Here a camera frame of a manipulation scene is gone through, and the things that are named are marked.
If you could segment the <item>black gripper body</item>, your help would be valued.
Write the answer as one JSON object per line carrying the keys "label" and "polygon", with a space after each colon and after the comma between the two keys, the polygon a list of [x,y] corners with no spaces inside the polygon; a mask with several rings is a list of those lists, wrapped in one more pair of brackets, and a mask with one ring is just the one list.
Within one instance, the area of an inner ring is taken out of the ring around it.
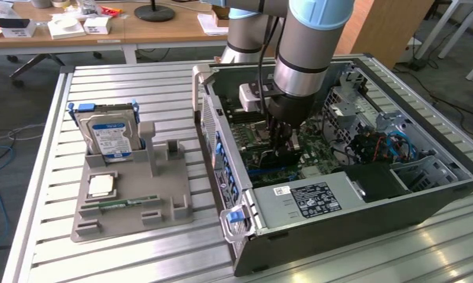
{"label": "black gripper body", "polygon": [[314,104],[314,95],[296,97],[287,94],[271,97],[268,112],[271,116],[296,129],[307,119]]}

